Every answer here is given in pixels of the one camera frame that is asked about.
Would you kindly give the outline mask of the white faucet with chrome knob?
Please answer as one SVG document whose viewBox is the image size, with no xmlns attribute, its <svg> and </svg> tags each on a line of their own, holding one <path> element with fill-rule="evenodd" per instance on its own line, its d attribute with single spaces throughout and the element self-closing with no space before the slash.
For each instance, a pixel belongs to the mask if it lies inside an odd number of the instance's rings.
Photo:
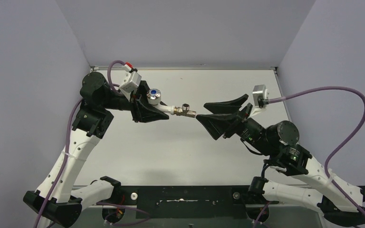
<svg viewBox="0 0 365 228">
<path fill-rule="evenodd" d="M 174 115 L 174 106 L 168 106 L 162 103 L 162 93 L 158 89 L 149 89 L 146 93 L 147 102 L 157 110 Z"/>
</svg>

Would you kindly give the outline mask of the metal tee pipe fitting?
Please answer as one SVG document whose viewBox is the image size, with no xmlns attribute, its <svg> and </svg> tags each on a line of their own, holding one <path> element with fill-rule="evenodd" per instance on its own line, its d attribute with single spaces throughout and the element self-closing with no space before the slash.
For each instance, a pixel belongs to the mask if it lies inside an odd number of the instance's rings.
<svg viewBox="0 0 365 228">
<path fill-rule="evenodd" d="M 190 105 L 187 103 L 182 104 L 181 107 L 175 107 L 173 114 L 176 116 L 184 116 L 189 118 L 195 118 L 197 115 L 196 111 L 191 110 Z"/>
</svg>

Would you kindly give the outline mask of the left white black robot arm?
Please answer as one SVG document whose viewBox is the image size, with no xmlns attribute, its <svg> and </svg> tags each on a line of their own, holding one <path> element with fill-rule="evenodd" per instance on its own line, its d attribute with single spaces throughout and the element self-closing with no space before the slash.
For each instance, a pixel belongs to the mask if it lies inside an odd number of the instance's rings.
<svg viewBox="0 0 365 228">
<path fill-rule="evenodd" d="M 73 188 L 90 153 L 110 126 L 112 110 L 129 111 L 137 123 L 167 120 L 174 114 L 174 106 L 163 103 L 160 91 L 151 89 L 136 71 L 127 73 L 119 89 L 101 73 L 89 73 L 82 80 L 80 94 L 82 98 L 68 119 L 64 149 L 44 181 L 23 198 L 37 213 L 36 228 L 42 218 L 68 228 L 84 209 L 103 200 L 120 200 L 120 182 L 107 176 L 78 190 Z"/>
</svg>

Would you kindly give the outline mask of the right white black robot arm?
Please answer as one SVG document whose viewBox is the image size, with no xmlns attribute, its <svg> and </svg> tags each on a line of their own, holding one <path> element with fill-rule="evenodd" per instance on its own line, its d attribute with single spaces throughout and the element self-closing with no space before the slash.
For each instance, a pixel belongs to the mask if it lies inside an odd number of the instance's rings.
<svg viewBox="0 0 365 228">
<path fill-rule="evenodd" d="M 215 140 L 239 136 L 250 150 L 266 157 L 263 169 L 275 168 L 279 173 L 307 184 L 306 188 L 269 180 L 262 172 L 253 178 L 248 196 L 251 201 L 287 202 L 311 209 L 329 222 L 342 227 L 365 224 L 365 186 L 352 185 L 321 164 L 299 144 L 299 131 L 290 121 L 263 127 L 254 115 L 263 111 L 270 100 L 256 95 L 247 103 L 248 95 L 227 102 L 206 103 L 209 114 L 196 119 Z"/>
</svg>

